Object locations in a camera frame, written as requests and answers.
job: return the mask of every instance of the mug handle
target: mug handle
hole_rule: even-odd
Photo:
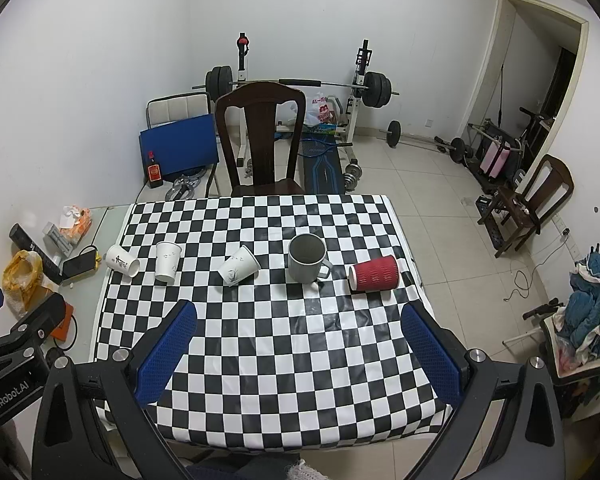
[[[318,278],[325,279],[325,278],[328,278],[330,276],[331,269],[333,269],[333,264],[331,264],[331,262],[329,260],[323,260],[322,264],[325,267],[327,267],[327,272],[325,272],[325,273],[322,273],[322,272],[318,273]]]

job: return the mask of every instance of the red paper cup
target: red paper cup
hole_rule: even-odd
[[[351,290],[370,292],[372,290],[392,290],[400,282],[398,262],[394,256],[383,256],[349,267],[349,287]]]

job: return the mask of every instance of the metal bolt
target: metal bolt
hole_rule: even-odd
[[[469,358],[471,359],[471,361],[481,363],[486,359],[486,354],[482,350],[474,348],[472,350],[469,350]]]
[[[118,348],[115,352],[113,352],[114,361],[124,361],[127,357],[129,357],[129,350],[126,348]]]
[[[59,357],[58,359],[56,359],[56,362],[54,363],[54,366],[56,368],[64,368],[65,366],[67,366],[69,364],[69,359],[65,356]]]
[[[544,361],[539,357],[532,357],[529,359],[529,362],[533,368],[537,368],[538,370],[544,366]]]

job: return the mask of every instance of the cup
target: cup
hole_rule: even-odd
[[[311,233],[294,236],[289,242],[289,275],[298,283],[328,278],[333,266],[325,259],[326,255],[327,246],[322,238]],[[320,272],[322,266],[327,267],[326,272]]]
[[[260,264],[250,250],[241,246],[224,264],[218,269],[224,282],[229,285],[237,285],[244,278],[248,278],[254,272],[260,270]]]
[[[173,285],[178,270],[182,248],[173,242],[158,242],[155,245],[155,279]]]
[[[383,256],[349,267],[351,290],[360,292],[392,290],[398,286],[398,283],[400,283],[400,272],[394,256]]]
[[[119,245],[112,245],[104,258],[107,267],[122,272],[125,276],[134,277],[140,270],[140,261],[127,253]]]

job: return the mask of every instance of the checkered tablecloth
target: checkered tablecloth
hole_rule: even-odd
[[[293,236],[327,245],[333,272],[302,285],[286,269]],[[183,247],[173,286],[155,282],[155,244]],[[235,450],[337,447],[437,432],[440,402],[400,330],[407,300],[421,301],[413,263],[383,196],[269,196],[138,204],[120,244],[141,263],[113,272],[94,355],[131,348],[179,300],[198,328],[148,413],[166,438]],[[237,286],[217,272],[240,245],[262,270]],[[395,255],[400,284],[352,294],[349,264]],[[110,419],[106,406],[101,415]]]

